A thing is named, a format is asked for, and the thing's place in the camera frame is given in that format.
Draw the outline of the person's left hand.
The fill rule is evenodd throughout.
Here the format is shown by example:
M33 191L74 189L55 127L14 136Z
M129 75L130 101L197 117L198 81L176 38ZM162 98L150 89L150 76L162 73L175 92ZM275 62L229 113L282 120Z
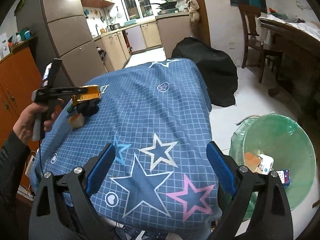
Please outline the person's left hand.
M61 105L64 101L62 99L57 99L56 103L57 105ZM35 115L37 113L43 113L46 110L48 110L47 105L33 102L20 114L20 117L14 124L12 130L23 144L27 145L28 141L32 138ZM52 113L51 119L44 122L45 132L50 132L52 130L53 123L58 116L59 113L55 110Z

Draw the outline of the person's left forearm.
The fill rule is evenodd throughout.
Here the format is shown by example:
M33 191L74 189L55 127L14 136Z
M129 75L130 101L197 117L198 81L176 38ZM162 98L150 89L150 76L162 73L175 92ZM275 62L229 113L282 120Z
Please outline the person's left forearm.
M22 239L16 217L16 194L30 148L11 132L1 148L1 238Z

